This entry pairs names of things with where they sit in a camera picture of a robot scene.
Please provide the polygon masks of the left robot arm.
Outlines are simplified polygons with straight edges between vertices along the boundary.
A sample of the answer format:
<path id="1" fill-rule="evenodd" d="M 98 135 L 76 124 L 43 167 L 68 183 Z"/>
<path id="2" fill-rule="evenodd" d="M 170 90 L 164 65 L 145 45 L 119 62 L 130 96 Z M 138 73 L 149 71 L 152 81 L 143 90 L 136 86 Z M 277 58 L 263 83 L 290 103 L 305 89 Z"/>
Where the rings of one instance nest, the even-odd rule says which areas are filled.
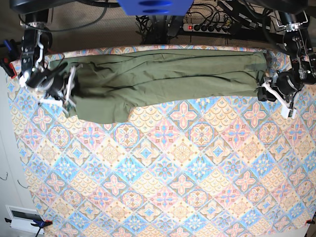
<path id="1" fill-rule="evenodd" d="M 264 77 L 258 82 L 257 96 L 259 101 L 278 100 L 282 104 L 283 118 L 295 118 L 297 110 L 294 99 L 305 85 L 316 83 L 316 54 L 313 51 L 308 33 L 309 16 L 303 11 L 298 14 L 278 12 L 283 29 L 282 51 L 289 55 L 291 69 L 276 72 L 271 78 Z"/>

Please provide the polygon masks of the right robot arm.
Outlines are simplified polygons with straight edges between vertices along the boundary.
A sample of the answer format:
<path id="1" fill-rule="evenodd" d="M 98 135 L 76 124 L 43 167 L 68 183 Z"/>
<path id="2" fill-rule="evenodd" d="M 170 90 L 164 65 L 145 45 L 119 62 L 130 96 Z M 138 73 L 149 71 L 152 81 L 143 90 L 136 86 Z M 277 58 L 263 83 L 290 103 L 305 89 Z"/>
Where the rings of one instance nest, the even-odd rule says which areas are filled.
<path id="1" fill-rule="evenodd" d="M 77 86 L 77 71 L 82 64 L 68 64 L 61 60 L 57 66 L 50 69 L 45 64 L 45 55 L 52 45 L 52 33 L 46 27 L 49 10 L 27 13 L 24 20 L 20 20 L 25 27 L 22 38 L 21 73 L 19 84 L 21 87 L 40 92 L 40 104 L 60 107 L 65 115 L 69 115 L 76 108 L 74 88 Z"/>

